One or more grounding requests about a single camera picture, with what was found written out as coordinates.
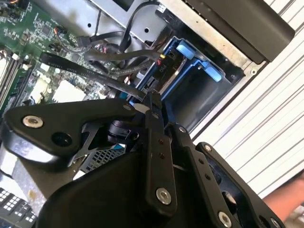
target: screw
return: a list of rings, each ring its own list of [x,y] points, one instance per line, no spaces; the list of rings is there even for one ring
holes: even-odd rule
[[[280,224],[274,218],[271,218],[271,221],[276,228],[281,228]]]
[[[220,211],[218,213],[218,218],[221,221],[221,223],[223,223],[223,225],[225,227],[227,227],[227,228],[231,228],[232,227],[232,223],[231,223],[230,218],[224,212]]]
[[[206,149],[206,151],[210,152],[211,148],[208,145],[204,145],[204,148]]]
[[[154,116],[156,119],[158,119],[158,115],[156,113],[152,113],[152,116]]]
[[[255,69],[251,70],[250,71],[251,75],[256,75],[257,74],[257,71]]]
[[[157,189],[156,197],[164,205],[169,205],[171,203],[171,195],[165,188]]]
[[[124,109],[131,111],[131,107],[130,106],[128,106],[128,105],[125,104],[123,107],[124,107]]]
[[[183,127],[179,127],[179,130],[183,133],[186,133],[186,130]]]
[[[43,126],[42,119],[34,115],[28,115],[24,117],[22,122],[24,125],[30,128],[40,128]]]

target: green circuit board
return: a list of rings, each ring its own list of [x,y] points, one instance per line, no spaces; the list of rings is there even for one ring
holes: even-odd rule
[[[6,55],[0,78],[0,115],[20,105],[100,99],[103,85],[39,62],[41,52],[48,51],[98,71],[81,55],[66,52],[60,46],[54,33],[58,26],[34,3],[24,10],[0,3],[0,51]],[[66,31],[61,39],[70,48],[77,48],[76,36]],[[115,68],[111,62],[103,64],[108,69]]]

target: white corrugated wall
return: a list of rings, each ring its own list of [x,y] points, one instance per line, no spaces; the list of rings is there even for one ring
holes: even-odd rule
[[[295,38],[195,140],[213,145],[262,198],[304,169],[304,0],[266,2]]]

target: hole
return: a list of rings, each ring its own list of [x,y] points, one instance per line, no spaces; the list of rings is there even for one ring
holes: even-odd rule
[[[52,135],[52,141],[57,146],[67,147],[72,144],[72,138],[67,133],[56,132]]]
[[[167,200],[168,199],[168,196],[165,192],[161,192],[161,197],[164,199],[164,200]]]
[[[261,216],[261,215],[259,216],[259,218],[260,218],[261,222],[263,223],[263,225],[264,225],[265,227],[271,228],[271,226],[270,226],[270,224],[269,224],[269,222],[267,221],[266,218],[264,218],[264,217]]]
[[[223,195],[224,200],[225,200],[225,202],[228,206],[229,211],[231,212],[231,214],[234,215],[237,212],[237,209],[238,209],[236,201],[234,200],[232,195],[227,191],[222,192],[222,195]]]
[[[161,159],[165,159],[165,155],[163,153],[159,153],[158,156],[161,158]]]
[[[211,177],[208,174],[205,174],[207,180],[211,180]]]
[[[133,133],[131,133],[130,138],[131,138],[132,140],[136,140],[136,139],[139,138],[139,134],[138,134],[137,132],[133,132]]]

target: microchip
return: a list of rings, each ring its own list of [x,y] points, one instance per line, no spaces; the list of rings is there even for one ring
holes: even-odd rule
[[[74,63],[78,62],[79,59],[80,59],[80,55],[78,55],[78,54],[73,54],[72,55],[72,61]]]
[[[43,28],[42,28],[42,33],[48,37],[49,34],[50,34],[50,32],[51,32],[51,30],[52,29],[49,26],[44,25]]]

